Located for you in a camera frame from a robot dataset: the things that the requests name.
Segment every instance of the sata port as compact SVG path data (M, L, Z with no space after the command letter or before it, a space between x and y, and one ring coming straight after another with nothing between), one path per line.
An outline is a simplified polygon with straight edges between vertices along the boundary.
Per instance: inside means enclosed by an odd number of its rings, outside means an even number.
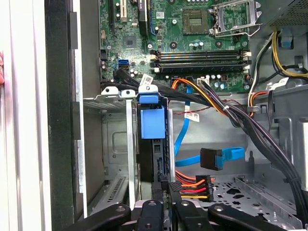
M119 68L123 70L129 70L129 65L119 65Z
M128 59L119 59L117 62L119 65L129 65Z

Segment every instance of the red object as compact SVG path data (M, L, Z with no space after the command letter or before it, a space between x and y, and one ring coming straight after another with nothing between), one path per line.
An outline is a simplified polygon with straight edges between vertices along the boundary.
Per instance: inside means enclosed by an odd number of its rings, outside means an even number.
M198 189L198 190L181 190L181 193L201 193L201 192L204 192L206 190L206 188L201 188L201 189Z

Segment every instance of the black connector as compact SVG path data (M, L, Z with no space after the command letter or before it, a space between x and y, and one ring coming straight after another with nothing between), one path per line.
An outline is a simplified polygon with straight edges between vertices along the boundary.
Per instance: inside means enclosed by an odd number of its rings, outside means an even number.
M196 182L199 182L201 180L205 180L204 184L207 188L205 193L199 193L199 195L208 196L207 199L199 199L203 202L212 202L214 201L214 195L213 195L213 188L212 188L212 181L210 175L203 175L203 176L196 176Z
M217 167L216 156L222 156L222 150L202 148L200 150L200 167L220 171Z

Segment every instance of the chip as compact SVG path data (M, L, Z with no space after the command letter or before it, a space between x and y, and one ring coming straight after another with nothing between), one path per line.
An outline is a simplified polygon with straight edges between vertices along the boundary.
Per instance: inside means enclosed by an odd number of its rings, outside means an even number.
M123 37L123 49L134 50L137 49L137 38L134 35Z
M200 35L208 34L208 17L206 9L183 10L183 34Z

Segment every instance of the white label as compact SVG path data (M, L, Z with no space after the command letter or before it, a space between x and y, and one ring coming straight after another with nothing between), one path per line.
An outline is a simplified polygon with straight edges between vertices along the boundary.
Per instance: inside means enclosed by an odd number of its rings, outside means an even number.
M185 113L184 118L190 119L190 120L195 121L195 122L200 122L200 118L199 118L198 113L190 113L190 112Z
M156 19L164 19L165 12L156 12Z
M285 86L288 82L289 78L282 78L278 83L273 84L273 86L271 86L270 90L275 90L278 87L282 87Z
M191 110L191 107L189 105L185 105L185 112L189 112Z
M151 85L152 81L153 81L153 77L147 75L147 74L143 74L141 82L140 82L140 86L142 85Z

